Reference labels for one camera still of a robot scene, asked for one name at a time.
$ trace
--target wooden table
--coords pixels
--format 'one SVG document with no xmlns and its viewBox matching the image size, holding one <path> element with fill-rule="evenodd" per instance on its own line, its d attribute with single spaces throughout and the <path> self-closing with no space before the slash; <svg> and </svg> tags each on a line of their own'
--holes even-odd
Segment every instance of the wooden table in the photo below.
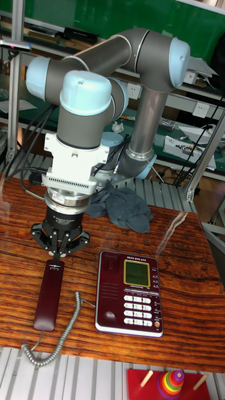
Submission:
<svg viewBox="0 0 225 400">
<path fill-rule="evenodd" d="M 80 291 L 85 300 L 95 303 L 101 250 L 156 257 L 165 232 L 179 212 L 160 207 L 151 211 L 154 219 L 149 234 L 120 229 L 108 217 L 84 217 L 83 228 L 91 234 L 91 243 L 64 259 L 56 328 L 43 336 L 40 351 L 54 349 L 74 312 L 74 292 Z M 0 346 L 20 348 L 22 343 L 33 345 L 39 338 L 33 321 L 49 254 L 29 232 L 33 223 L 42 222 L 45 212 L 45 203 L 25 194 L 19 180 L 5 182 L 0 198 Z M 186 216 L 158 261 L 162 338 L 98 332 L 94 309 L 84 303 L 62 353 L 224 373 L 225 292 L 197 215 Z"/>
</svg>

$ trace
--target black cable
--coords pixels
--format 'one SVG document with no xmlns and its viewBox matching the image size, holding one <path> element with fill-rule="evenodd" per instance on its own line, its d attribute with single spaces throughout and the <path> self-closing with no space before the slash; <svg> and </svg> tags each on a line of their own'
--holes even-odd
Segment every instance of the black cable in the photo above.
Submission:
<svg viewBox="0 0 225 400">
<path fill-rule="evenodd" d="M 130 141 L 130 138 L 129 139 L 126 139 L 125 138 L 125 140 L 122 142 L 122 143 L 119 143 L 118 145 L 117 145 L 117 147 L 113 150 L 113 152 L 110 154 L 110 157 L 109 157 L 109 159 L 107 160 L 107 162 L 105 163 L 105 164 L 100 164 L 100 166 L 94 171 L 94 173 L 93 173 L 93 175 L 92 176 L 95 176 L 99 171 L 100 171 L 100 169 L 102 169 L 106 164 L 109 164 L 112 160 L 113 160 L 113 157 L 115 156 L 115 154 L 123 147 L 123 146 L 126 146 L 126 144 L 127 143 L 129 143 L 129 141 Z"/>
<path fill-rule="evenodd" d="M 10 179 L 11 177 L 13 177 L 14 175 L 16 175 L 17 173 L 20 173 L 21 171 L 34 171 L 37 173 L 41 173 L 44 174 L 47 172 L 47 169 L 44 168 L 37 168 L 37 167 L 23 167 L 23 168 L 19 168 L 15 171 L 13 171 L 10 175 L 8 175 L 7 178 L 5 178 L 5 181 L 7 181 L 8 179 Z"/>
<path fill-rule="evenodd" d="M 43 121 L 43 123 L 42 123 L 42 125 L 41 125 L 41 127 L 40 127 L 40 129 L 39 129 L 39 131 L 38 131 L 38 133 L 36 134 L 36 137 L 34 138 L 32 144 L 30 145 L 29 150 L 27 151 L 26 157 L 24 158 L 24 161 L 23 161 L 23 164 L 22 164 L 22 168 L 21 168 L 21 172 L 20 172 L 20 183 L 21 183 L 22 188 L 23 188 L 26 192 L 28 192 L 29 194 L 36 195 L 35 193 L 29 191 L 29 190 L 26 188 L 26 186 L 24 185 L 24 182 L 23 182 L 23 179 L 24 179 L 24 178 L 23 178 L 24 167 L 25 167 L 25 165 L 26 165 L 26 162 L 27 162 L 27 160 L 28 160 L 28 156 L 29 156 L 29 154 L 30 154 L 30 152 L 31 152 L 31 150 L 32 150 L 32 148 L 33 148 L 33 146 L 35 145 L 36 141 L 38 140 L 39 135 L 41 134 L 41 131 L 43 130 L 43 128 L 44 128 L 44 126 L 45 126 L 45 124 L 46 124 L 48 118 L 50 117 L 50 115 L 52 114 L 52 112 L 56 109 L 56 107 L 57 107 L 57 106 L 55 106 L 55 105 L 51 105 L 51 109 L 50 109 L 50 111 L 48 112 L 47 116 L 44 118 L 44 121 Z"/>
<path fill-rule="evenodd" d="M 207 123 L 207 125 L 206 125 L 205 128 L 203 129 L 201 135 L 199 136 L 198 140 L 197 140 L 196 143 L 194 144 L 194 146 L 193 146 L 193 148 L 192 148 L 192 150 L 191 150 L 191 152 L 190 152 L 188 158 L 186 159 L 186 162 L 184 163 L 182 169 L 180 170 L 179 174 L 177 175 L 175 181 L 173 182 L 173 185 L 178 186 L 179 184 L 181 184 L 181 183 L 185 180 L 185 176 L 188 176 L 188 174 L 190 173 L 190 171 L 191 171 L 193 168 L 195 168 L 195 167 L 197 166 L 198 161 L 200 160 L 200 158 L 202 157 L 203 154 L 201 154 L 201 155 L 199 156 L 199 158 L 197 159 L 197 161 L 189 168 L 189 171 L 187 171 L 187 173 L 184 174 L 184 177 L 182 178 L 182 181 L 181 181 L 181 179 L 179 179 L 179 177 L 181 177 L 182 172 L 184 171 L 184 168 L 187 166 L 188 161 L 190 160 L 191 156 L 193 155 L 193 152 L 194 152 L 196 146 L 198 145 L 198 142 L 199 142 L 200 139 L 202 138 L 202 136 L 203 136 L 204 132 L 206 131 L 207 127 L 211 124 L 211 121 L 213 120 L 213 117 L 214 117 L 216 111 L 218 110 L 220 104 L 222 103 L 223 98 L 224 98 L 224 96 L 222 96 L 221 99 L 218 101 L 218 104 L 217 104 L 217 106 L 216 106 L 216 108 L 215 108 L 215 110 L 214 110 L 212 116 L 210 117 L 209 122 Z"/>
<path fill-rule="evenodd" d="M 32 119 L 32 121 L 27 125 L 27 127 L 26 127 L 26 129 L 25 129 L 25 132 L 24 132 L 23 139 L 22 139 L 22 146 L 21 146 L 21 148 L 19 149 L 19 151 L 14 155 L 13 159 L 11 160 L 11 162 L 9 163 L 9 165 L 8 165 L 8 167 L 7 167 L 7 170 L 6 170 L 6 173 L 5 173 L 5 177 L 6 177 L 6 178 L 7 178 L 8 174 L 9 174 L 9 171 L 10 171 L 12 165 L 14 164 L 14 162 L 16 161 L 16 159 L 18 158 L 18 156 L 20 155 L 21 151 L 24 151 L 24 156 L 26 155 L 26 150 L 25 150 L 26 143 L 27 143 L 27 141 L 31 138 L 31 136 L 33 135 L 33 133 L 36 132 L 36 129 L 42 124 L 42 122 L 44 121 L 44 118 L 37 124 L 37 126 L 34 128 L 34 130 L 32 131 L 32 133 L 31 133 L 31 134 L 28 136 L 28 138 L 27 138 L 26 136 L 27 136 L 27 133 L 28 133 L 30 127 L 36 122 L 36 120 L 37 120 L 38 118 L 40 118 L 42 115 L 44 115 L 46 112 L 48 112 L 48 111 L 51 109 L 51 107 L 52 107 L 52 104 L 50 104 L 45 110 L 42 110 L 42 111 L 41 111 L 37 116 L 35 116 L 35 117 Z"/>
</svg>

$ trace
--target rag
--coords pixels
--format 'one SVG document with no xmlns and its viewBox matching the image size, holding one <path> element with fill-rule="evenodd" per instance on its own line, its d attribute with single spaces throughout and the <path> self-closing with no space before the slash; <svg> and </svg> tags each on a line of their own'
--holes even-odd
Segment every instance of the rag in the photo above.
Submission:
<svg viewBox="0 0 225 400">
<path fill-rule="evenodd" d="M 115 189 L 110 183 L 92 195 L 86 214 L 91 217 L 107 214 L 114 225 L 139 233 L 149 233 L 149 222 L 153 219 L 149 206 L 133 190 L 129 187 Z"/>
</svg>

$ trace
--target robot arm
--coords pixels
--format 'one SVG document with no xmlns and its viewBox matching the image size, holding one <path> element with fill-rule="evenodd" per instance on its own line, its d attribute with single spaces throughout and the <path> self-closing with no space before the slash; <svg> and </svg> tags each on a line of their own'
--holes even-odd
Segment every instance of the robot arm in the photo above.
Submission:
<svg viewBox="0 0 225 400">
<path fill-rule="evenodd" d="M 111 80 L 112 96 L 109 102 L 109 98 L 103 99 L 100 87 L 93 84 L 86 91 L 83 102 L 85 110 L 76 110 L 68 104 L 65 108 L 70 80 L 71 85 L 74 85 L 70 90 L 71 101 L 82 92 L 81 87 L 73 81 L 74 75 L 67 74 L 77 71 L 81 76 L 86 74 L 88 77 L 87 72 L 92 72 L 101 75 L 103 79 L 121 66 L 138 73 L 143 85 L 140 106 L 131 143 L 119 167 L 119 172 L 125 176 L 138 176 L 153 157 L 153 140 L 168 93 L 183 83 L 189 54 L 188 44 L 177 38 L 143 28 L 130 29 L 61 61 L 37 57 L 28 68 L 26 84 L 33 95 L 60 105 L 57 138 L 69 146 L 87 149 L 100 145 L 103 126 L 118 118 L 126 108 L 126 90 L 119 82 Z M 100 99 L 105 101 L 105 108 L 107 105 L 108 108 L 104 112 L 99 109 L 99 112 L 96 111 L 99 116 L 91 117 L 93 106 Z"/>
<path fill-rule="evenodd" d="M 121 66 L 140 75 L 143 90 L 134 132 L 119 167 L 125 176 L 138 176 L 153 156 L 153 140 L 166 98 L 183 83 L 189 53 L 188 44 L 177 38 L 137 28 L 61 61 L 37 57 L 31 62 L 26 76 L 30 93 L 60 105 L 57 133 L 46 134 L 45 140 L 45 150 L 53 155 L 52 167 L 42 177 L 47 186 L 42 228 L 50 239 L 53 231 L 62 243 L 65 237 L 72 240 L 71 232 L 74 238 L 82 232 L 82 215 L 97 186 L 92 168 L 106 163 L 109 153 L 101 144 L 104 126 L 128 105 L 123 84 L 106 76 Z M 39 243 L 52 251 L 51 240 L 38 229 Z M 71 253 L 71 244 L 61 250 L 54 245 L 53 252 Z"/>
</svg>

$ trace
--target metal frame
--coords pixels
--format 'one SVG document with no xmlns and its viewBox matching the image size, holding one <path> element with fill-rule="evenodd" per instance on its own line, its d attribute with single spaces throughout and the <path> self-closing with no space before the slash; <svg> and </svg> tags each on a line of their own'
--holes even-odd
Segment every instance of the metal frame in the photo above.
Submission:
<svg viewBox="0 0 225 400">
<path fill-rule="evenodd" d="M 25 0 L 14 0 L 12 7 L 12 40 L 23 41 Z M 19 88 L 21 79 L 21 57 L 19 54 L 12 59 L 9 80 L 9 122 L 8 122 L 8 150 L 6 162 L 10 162 L 17 149 L 17 131 L 19 114 Z"/>
<path fill-rule="evenodd" d="M 192 175 L 190 182 L 186 186 L 184 193 L 186 194 L 187 201 L 193 201 L 194 199 L 194 190 L 197 187 L 200 178 L 203 176 L 203 172 L 205 171 L 209 161 L 211 160 L 216 148 L 223 137 L 225 132 L 225 110 L 222 113 L 222 116 L 206 146 L 206 150 L 204 151 L 201 161 L 197 165 L 197 168 Z"/>
</svg>

